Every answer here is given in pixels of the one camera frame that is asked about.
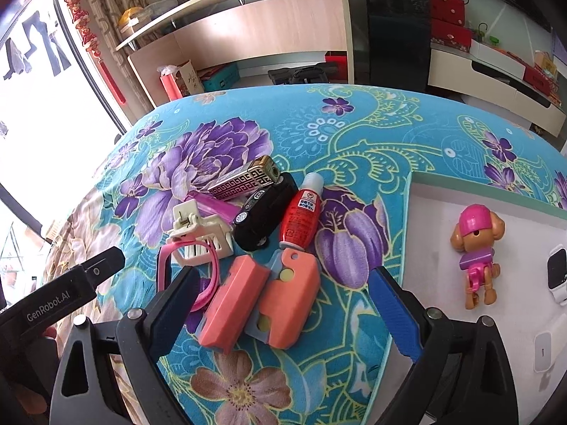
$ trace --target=screw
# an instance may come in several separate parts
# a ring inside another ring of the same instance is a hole
[[[485,326],[491,327],[494,326],[494,319],[490,318],[489,316],[483,316],[481,321]]]
[[[141,308],[130,308],[128,310],[128,318],[129,319],[138,319],[143,315],[144,311]]]
[[[87,317],[83,314],[78,314],[73,318],[73,324],[76,326],[82,326],[87,322]]]
[[[432,308],[427,309],[427,316],[429,316],[431,319],[441,319],[443,312],[438,308],[432,306]]]

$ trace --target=red bottle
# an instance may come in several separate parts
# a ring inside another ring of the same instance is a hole
[[[321,193],[324,181],[321,175],[309,173],[299,191],[287,207],[280,227],[280,249],[301,251],[309,246],[317,231],[321,214]]]

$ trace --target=bed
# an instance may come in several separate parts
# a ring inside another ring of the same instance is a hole
[[[75,315],[108,321],[145,306],[155,293],[156,255],[172,207],[263,154],[298,183],[311,171],[325,179],[311,249],[322,265],[321,289],[298,343],[285,351],[247,336],[229,355],[206,350],[192,334],[199,319],[193,315],[160,369],[198,425],[365,419],[389,347],[366,280],[380,265],[401,275],[410,171],[485,183],[567,209],[567,161],[528,130],[462,103],[328,84],[187,97],[158,107],[122,138],[56,239],[46,280],[113,245],[127,258],[95,301],[58,324],[60,350]],[[277,241],[271,244],[253,258],[267,263]],[[221,261],[222,274],[229,265]],[[200,270],[206,279],[210,270]],[[119,358],[114,368],[132,418],[145,423]]]

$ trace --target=pink watch band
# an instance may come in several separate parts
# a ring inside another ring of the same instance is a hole
[[[191,307],[192,312],[200,310],[206,304],[208,304],[209,301],[211,301],[211,299],[213,298],[214,293],[218,288],[220,281],[220,265],[218,262],[218,257],[214,246],[211,246],[203,241],[174,241],[160,247],[158,252],[158,271],[155,277],[158,292],[165,290],[165,275],[167,273],[170,273],[170,277],[171,277],[171,266],[169,270],[166,269],[168,257],[176,249],[184,248],[185,246],[191,246],[194,244],[204,247],[209,252],[212,258],[213,272],[211,274],[211,281],[209,285],[206,287],[206,289],[203,292],[201,292],[198,295],[197,300],[195,301],[194,305]]]

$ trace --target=white bottle cap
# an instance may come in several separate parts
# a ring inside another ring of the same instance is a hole
[[[317,173],[309,173],[303,179],[303,183],[301,184],[300,190],[313,190],[319,196],[322,194],[322,187],[325,185],[325,181],[323,180],[321,174]]]

